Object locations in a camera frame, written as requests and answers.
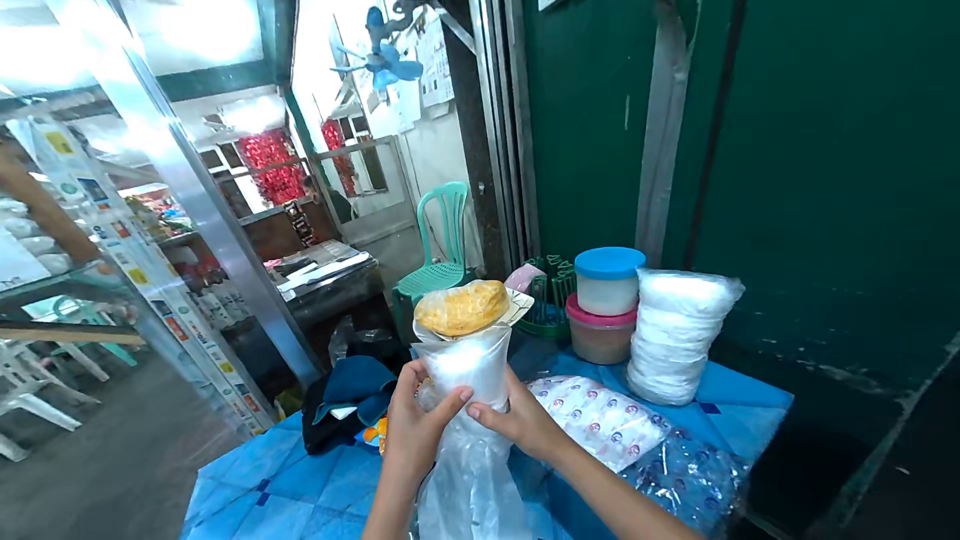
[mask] teal cloth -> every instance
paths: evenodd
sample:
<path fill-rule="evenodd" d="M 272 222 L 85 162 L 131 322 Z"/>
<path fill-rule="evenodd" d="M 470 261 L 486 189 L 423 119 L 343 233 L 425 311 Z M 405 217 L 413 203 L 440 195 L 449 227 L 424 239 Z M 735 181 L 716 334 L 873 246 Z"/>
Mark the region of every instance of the teal cloth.
<path fill-rule="evenodd" d="M 376 358 L 347 356 L 334 364 L 313 424 L 320 423 L 331 409 L 355 406 L 357 418 L 364 426 L 372 426 L 387 412 L 394 388 L 396 377 Z"/>

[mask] fan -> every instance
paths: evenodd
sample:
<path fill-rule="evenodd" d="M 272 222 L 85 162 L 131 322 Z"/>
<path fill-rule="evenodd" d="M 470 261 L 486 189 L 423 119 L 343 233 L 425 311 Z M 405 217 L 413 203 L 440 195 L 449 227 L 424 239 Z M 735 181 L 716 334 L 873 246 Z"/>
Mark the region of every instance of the fan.
<path fill-rule="evenodd" d="M 341 51 L 357 57 L 365 63 L 353 67 L 331 67 L 333 71 L 340 73 L 349 73 L 357 69 L 367 69 L 373 74 L 373 88 L 376 90 L 385 89 L 397 81 L 415 81 L 423 74 L 423 64 L 418 61 L 402 61 L 400 53 L 396 47 L 390 43 L 382 42 L 384 37 L 388 37 L 397 30 L 397 23 L 404 24 L 408 17 L 403 20 L 391 20 L 385 23 L 383 12 L 379 8 L 373 7 L 367 11 L 367 32 L 370 33 L 371 52 L 364 57 L 357 54 L 343 45 L 337 45 Z"/>

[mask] green wall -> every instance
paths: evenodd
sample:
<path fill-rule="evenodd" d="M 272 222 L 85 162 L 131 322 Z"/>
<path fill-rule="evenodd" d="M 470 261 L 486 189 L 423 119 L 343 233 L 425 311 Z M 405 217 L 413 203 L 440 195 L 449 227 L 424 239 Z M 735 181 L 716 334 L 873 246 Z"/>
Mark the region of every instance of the green wall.
<path fill-rule="evenodd" d="M 875 392 L 916 389 L 946 358 L 960 329 L 960 6 L 937 6 L 749 2 L 693 259 L 747 286 L 728 354 L 827 366 Z M 723 37 L 729 12 L 707 15 Z M 665 265 L 683 263 L 713 101 L 688 96 Z"/>
<path fill-rule="evenodd" d="M 653 4 L 565 0 L 544 12 L 537 0 L 523 4 L 541 251 L 573 258 L 632 247 Z"/>

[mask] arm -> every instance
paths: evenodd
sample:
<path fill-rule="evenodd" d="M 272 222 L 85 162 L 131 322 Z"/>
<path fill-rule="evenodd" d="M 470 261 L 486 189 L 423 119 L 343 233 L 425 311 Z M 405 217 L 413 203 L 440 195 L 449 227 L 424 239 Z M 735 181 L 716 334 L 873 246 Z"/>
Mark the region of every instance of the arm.
<path fill-rule="evenodd" d="M 696 532 L 638 493 L 580 448 L 550 418 L 533 394 L 507 368 L 510 412 L 471 404 L 467 414 L 514 441 L 528 455 L 549 463 L 583 497 L 620 540 L 696 540 Z"/>
<path fill-rule="evenodd" d="M 433 467 L 444 428 L 473 396 L 467 386 L 454 388 L 437 408 L 424 412 L 414 394 L 426 377 L 420 360 L 403 366 L 387 409 L 387 446 L 383 468 L 363 540 L 407 538 L 417 488 Z"/>

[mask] green cup holder rack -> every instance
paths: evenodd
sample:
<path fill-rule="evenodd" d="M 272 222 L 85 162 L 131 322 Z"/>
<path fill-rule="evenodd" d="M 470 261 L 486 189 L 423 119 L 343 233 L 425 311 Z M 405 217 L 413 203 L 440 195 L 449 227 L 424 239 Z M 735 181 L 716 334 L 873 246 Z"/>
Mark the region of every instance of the green cup holder rack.
<path fill-rule="evenodd" d="M 516 321 L 515 326 L 539 337 L 568 340 L 570 324 L 566 317 L 566 298 L 577 290 L 573 265 L 559 255 L 534 257 L 524 263 L 536 266 L 546 275 L 536 276 L 530 283 L 527 294 L 534 298 L 534 305 Z"/>

